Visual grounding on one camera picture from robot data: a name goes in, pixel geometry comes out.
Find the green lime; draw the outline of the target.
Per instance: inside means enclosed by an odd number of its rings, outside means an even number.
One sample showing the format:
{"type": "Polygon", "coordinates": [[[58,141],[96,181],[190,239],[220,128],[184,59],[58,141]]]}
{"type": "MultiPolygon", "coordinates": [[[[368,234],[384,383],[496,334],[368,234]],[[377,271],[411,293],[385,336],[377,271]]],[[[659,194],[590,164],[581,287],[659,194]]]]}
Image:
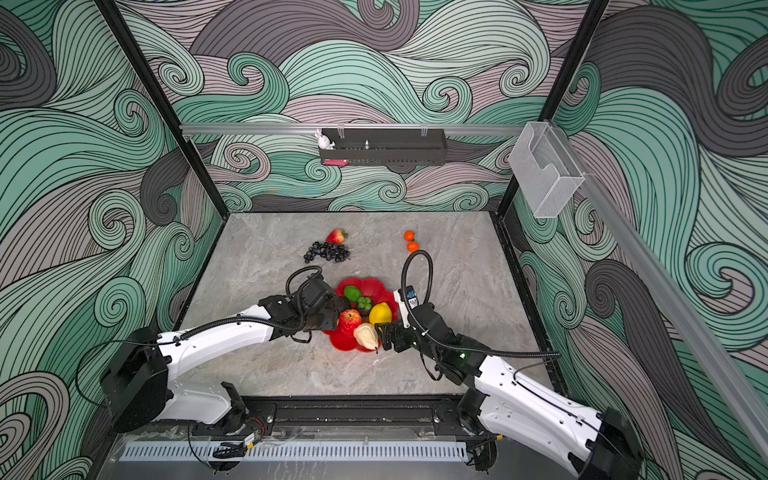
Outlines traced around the green lime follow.
{"type": "Polygon", "coordinates": [[[362,296],[361,290],[354,285],[347,285],[344,288],[344,297],[351,303],[358,303],[362,296]]]}

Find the beige pear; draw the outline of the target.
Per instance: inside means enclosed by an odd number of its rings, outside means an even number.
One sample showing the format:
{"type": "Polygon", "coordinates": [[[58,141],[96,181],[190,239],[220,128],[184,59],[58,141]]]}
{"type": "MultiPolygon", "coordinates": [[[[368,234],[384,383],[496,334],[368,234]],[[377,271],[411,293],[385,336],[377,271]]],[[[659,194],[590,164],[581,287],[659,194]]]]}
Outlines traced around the beige pear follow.
{"type": "Polygon", "coordinates": [[[353,336],[358,345],[366,350],[376,350],[379,347],[379,336],[375,327],[370,323],[357,326],[353,336]]]}

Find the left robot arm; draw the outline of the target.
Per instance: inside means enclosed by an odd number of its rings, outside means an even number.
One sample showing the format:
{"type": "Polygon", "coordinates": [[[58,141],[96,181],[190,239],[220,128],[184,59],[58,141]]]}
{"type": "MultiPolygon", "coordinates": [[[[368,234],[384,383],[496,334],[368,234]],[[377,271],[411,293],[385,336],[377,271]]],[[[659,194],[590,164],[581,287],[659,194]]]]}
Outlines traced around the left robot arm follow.
{"type": "Polygon", "coordinates": [[[237,314],[185,330],[158,333],[144,327],[118,341],[100,377],[113,430],[178,422],[209,435],[241,432],[250,414],[233,384],[194,385],[180,378],[244,347],[336,329],[350,301],[325,282],[321,267],[301,271],[307,277],[297,288],[287,286],[237,314]]]}

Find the red apple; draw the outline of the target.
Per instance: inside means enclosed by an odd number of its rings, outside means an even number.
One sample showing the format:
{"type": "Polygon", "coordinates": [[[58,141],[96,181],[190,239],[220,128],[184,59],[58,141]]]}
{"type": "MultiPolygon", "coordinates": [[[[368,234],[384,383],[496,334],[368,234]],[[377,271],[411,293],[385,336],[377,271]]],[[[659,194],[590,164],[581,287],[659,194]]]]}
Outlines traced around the red apple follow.
{"type": "Polygon", "coordinates": [[[345,335],[352,335],[362,323],[363,318],[358,310],[347,309],[339,316],[338,328],[345,335]]]}

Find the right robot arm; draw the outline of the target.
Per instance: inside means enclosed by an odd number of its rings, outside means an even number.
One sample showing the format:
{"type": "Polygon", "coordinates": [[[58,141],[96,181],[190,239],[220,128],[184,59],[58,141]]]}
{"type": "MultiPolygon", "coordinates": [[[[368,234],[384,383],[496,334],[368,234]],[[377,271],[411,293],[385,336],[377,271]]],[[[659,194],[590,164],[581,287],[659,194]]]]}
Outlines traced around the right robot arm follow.
{"type": "Polygon", "coordinates": [[[603,412],[568,399],[510,365],[528,359],[533,365],[559,359],[554,351],[516,352],[492,349],[455,333],[436,311],[426,292],[417,297],[400,274],[401,319],[379,327],[382,346],[414,349],[435,366],[428,374],[467,390],[454,408],[456,421],[470,436],[468,463],[479,471],[496,461],[500,438],[509,438],[563,467],[577,479],[637,479],[643,453],[628,418],[609,408],[603,412]]]}

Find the large yellow lemon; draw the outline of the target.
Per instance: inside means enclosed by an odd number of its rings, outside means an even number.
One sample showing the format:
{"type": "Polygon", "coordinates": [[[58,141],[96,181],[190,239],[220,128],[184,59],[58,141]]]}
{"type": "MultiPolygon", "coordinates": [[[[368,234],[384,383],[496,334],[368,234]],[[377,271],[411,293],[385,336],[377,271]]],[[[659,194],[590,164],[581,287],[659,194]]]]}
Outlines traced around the large yellow lemon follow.
{"type": "Polygon", "coordinates": [[[391,323],[393,313],[390,306],[386,302],[374,305],[369,312],[368,321],[372,325],[391,323]]]}

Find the dark purple mangosteen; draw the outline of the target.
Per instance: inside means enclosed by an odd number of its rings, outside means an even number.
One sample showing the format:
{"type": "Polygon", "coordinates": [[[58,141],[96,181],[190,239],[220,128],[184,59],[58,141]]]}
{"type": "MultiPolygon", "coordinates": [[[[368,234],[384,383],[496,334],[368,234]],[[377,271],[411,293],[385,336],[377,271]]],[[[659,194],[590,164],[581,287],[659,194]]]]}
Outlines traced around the dark purple mangosteen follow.
{"type": "Polygon", "coordinates": [[[373,307],[373,302],[369,297],[361,296],[358,298],[356,302],[356,309],[362,314],[362,315],[368,315],[373,307]]]}

